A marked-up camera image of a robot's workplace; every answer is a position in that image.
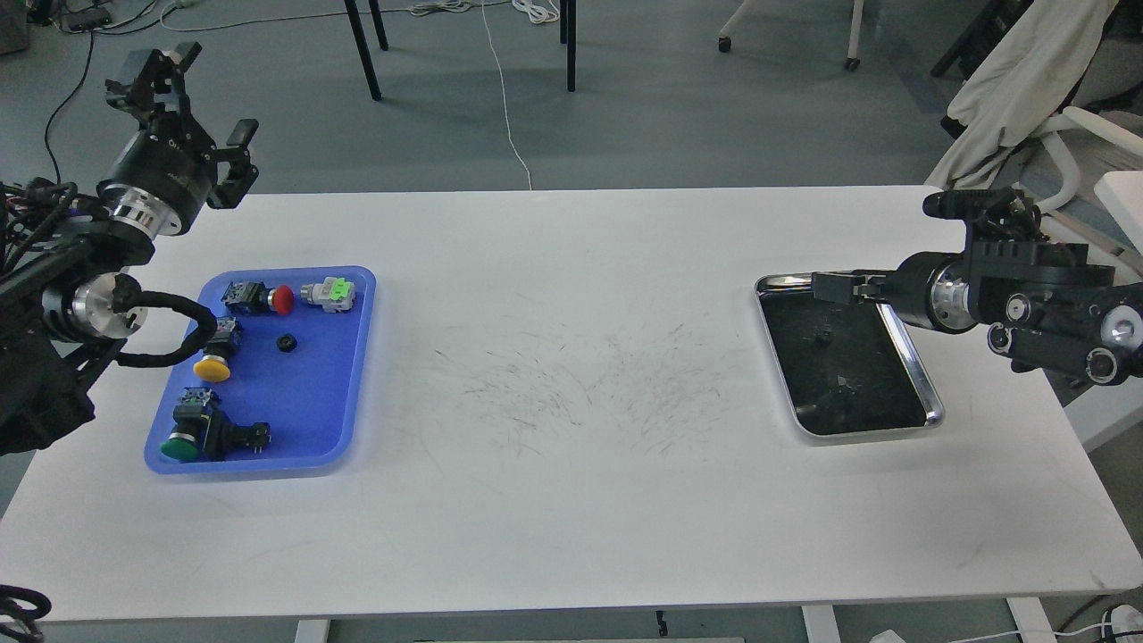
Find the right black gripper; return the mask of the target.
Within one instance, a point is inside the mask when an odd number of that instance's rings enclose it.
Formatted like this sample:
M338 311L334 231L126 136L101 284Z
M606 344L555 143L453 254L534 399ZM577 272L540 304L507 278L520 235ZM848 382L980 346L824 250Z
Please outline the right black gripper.
M837 305L889 304L908 325L969 330L967 282L958 254L914 254L897 270L812 272L812 294Z

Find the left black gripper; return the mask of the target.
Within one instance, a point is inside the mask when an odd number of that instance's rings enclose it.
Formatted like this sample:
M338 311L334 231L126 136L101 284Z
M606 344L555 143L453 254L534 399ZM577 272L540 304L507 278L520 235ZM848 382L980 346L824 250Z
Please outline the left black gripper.
M158 235L187 233L205 201L211 209L235 208L259 175L249 151L257 119L238 121L225 146L211 151L211 163L226 166L219 180L215 166L168 142L184 144L201 132L184 79L201 50L203 46L195 41L179 42L171 50L131 50L119 77L105 82L106 104L134 118L139 131L97 184L96 193L109 206L147 196L167 214L167 222L155 230Z

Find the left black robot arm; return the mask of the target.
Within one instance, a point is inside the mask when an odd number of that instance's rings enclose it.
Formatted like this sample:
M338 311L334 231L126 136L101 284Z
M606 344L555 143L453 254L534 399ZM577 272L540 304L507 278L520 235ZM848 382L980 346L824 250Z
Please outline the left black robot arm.
M111 363L163 369L215 333L215 316L128 273L155 238L185 235L205 206L233 209L258 170L243 119L225 144L195 121L185 89L197 42L130 53L106 82L107 105L138 131L93 195L72 182L3 186L1 447L43 449L91 421L89 389Z

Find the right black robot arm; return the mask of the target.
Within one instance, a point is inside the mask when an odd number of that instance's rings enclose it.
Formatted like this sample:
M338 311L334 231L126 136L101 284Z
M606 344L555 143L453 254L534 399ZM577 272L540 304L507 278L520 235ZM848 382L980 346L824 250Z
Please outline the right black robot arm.
M920 252L896 270L818 271L813 297L889 305L906 325L940 333L988 327L989 349L1016 372L1045 369L1094 386L1138 378L1140 284L1089 262L1089 246L1057 243L1017 188L952 188L924 200L927 216L962 222L959 254Z

